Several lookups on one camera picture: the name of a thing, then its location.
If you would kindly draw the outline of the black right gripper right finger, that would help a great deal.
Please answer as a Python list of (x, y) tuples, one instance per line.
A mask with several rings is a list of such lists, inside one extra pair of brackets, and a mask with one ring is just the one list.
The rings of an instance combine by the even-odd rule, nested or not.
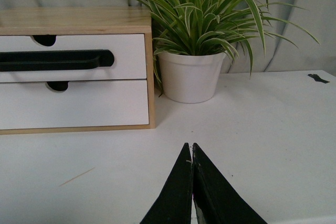
[(193, 163), (193, 198), (198, 223), (266, 223), (197, 143), (193, 144)]

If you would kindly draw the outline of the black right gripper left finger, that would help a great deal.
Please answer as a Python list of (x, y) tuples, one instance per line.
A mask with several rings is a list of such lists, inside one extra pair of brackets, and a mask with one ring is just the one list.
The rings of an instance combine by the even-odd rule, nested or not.
[(191, 223), (194, 166), (185, 143), (158, 196), (141, 223)]

